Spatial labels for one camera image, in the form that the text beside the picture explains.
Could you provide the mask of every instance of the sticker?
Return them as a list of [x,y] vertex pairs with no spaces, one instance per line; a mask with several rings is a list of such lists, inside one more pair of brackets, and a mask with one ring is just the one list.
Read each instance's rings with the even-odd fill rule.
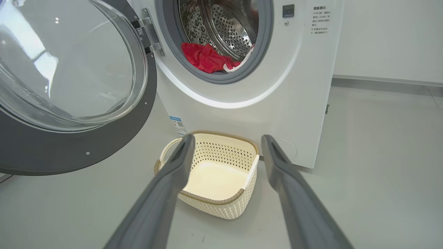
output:
[[137,33],[139,34],[140,37],[144,35],[142,28],[138,28]]
[[175,129],[177,130],[177,132],[179,133],[179,135],[186,135],[186,129],[185,126],[183,125],[183,122],[181,119],[177,118],[177,117],[171,117],[169,116],[172,120],[172,122],[174,123]]
[[311,35],[328,34],[331,11],[328,10],[327,6],[315,6],[311,14]]

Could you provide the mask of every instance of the washing machine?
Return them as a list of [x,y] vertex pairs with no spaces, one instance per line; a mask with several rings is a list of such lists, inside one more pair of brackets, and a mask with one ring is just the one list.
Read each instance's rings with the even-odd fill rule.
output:
[[[1,0],[0,172],[51,175],[127,144],[156,91],[178,135],[214,130],[314,167],[341,0]],[[243,61],[204,73],[182,43]]]

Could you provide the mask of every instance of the metal hinge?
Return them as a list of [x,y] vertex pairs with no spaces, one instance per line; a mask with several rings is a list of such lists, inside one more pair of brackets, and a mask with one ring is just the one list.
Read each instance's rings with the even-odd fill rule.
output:
[[155,31],[154,24],[151,20],[151,15],[149,14],[148,8],[143,8],[142,11],[142,18],[138,21],[133,22],[132,25],[137,30],[140,39],[143,39],[142,36],[144,35],[141,28],[144,27],[144,29],[146,30],[151,45],[145,48],[145,52],[152,53],[154,51],[158,51],[160,56],[165,56],[165,53],[163,52],[162,46],[157,36],[157,32]]

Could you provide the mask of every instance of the red towel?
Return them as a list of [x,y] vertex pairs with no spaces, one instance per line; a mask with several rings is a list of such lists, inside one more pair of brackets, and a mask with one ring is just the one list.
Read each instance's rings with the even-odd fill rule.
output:
[[225,63],[229,69],[241,63],[233,61],[229,56],[217,54],[209,43],[205,46],[196,43],[182,43],[182,50],[186,59],[193,66],[209,74],[223,70]]

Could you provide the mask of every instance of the white wall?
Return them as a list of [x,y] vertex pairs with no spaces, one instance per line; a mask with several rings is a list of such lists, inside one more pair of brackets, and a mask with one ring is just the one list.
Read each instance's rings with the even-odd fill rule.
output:
[[443,0],[346,0],[334,77],[443,86]]

